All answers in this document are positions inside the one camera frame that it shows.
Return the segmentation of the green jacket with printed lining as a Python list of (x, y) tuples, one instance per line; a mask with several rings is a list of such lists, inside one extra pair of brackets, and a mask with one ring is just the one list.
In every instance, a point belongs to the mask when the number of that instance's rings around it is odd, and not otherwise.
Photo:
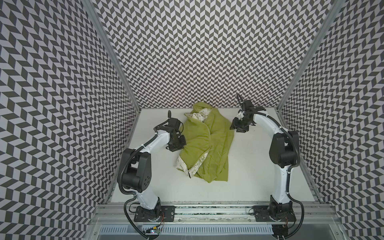
[(203, 102), (194, 104), (185, 116), (186, 145), (177, 158), (176, 169), (190, 179), (227, 182), (229, 151), (235, 135), (231, 122), (217, 108)]

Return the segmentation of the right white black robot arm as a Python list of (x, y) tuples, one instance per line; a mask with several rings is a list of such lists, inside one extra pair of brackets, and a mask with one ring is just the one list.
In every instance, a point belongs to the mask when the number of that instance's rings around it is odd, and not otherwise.
[(242, 102), (230, 129), (246, 133), (250, 126), (255, 125), (261, 126), (272, 140), (269, 156), (275, 165), (275, 189), (271, 195), (270, 207), (288, 207), (293, 202), (290, 196), (291, 174), (293, 168), (300, 165), (298, 134), (284, 128), (265, 108), (256, 107), (250, 101)]

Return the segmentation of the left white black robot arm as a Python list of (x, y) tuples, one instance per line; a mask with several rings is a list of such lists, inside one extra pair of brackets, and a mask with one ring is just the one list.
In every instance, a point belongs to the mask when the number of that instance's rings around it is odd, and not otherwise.
[(152, 179), (152, 154), (165, 148), (171, 152), (181, 150), (186, 138), (180, 127), (183, 123), (177, 118), (168, 117), (154, 127), (154, 135), (137, 148), (123, 151), (117, 183), (120, 192), (134, 196), (140, 207), (154, 211), (161, 204), (160, 198), (150, 188)]

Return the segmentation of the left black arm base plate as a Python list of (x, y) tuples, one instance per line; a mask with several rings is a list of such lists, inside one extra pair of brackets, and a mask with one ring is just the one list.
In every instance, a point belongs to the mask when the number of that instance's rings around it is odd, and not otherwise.
[(153, 210), (147, 210), (140, 206), (137, 207), (135, 212), (135, 222), (173, 222), (175, 218), (175, 206), (160, 206)]

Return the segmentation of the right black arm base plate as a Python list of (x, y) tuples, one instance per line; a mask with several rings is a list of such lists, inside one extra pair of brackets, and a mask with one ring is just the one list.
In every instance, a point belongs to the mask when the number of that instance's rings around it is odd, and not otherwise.
[(257, 222), (290, 223), (297, 220), (292, 207), (253, 206), (253, 215)]

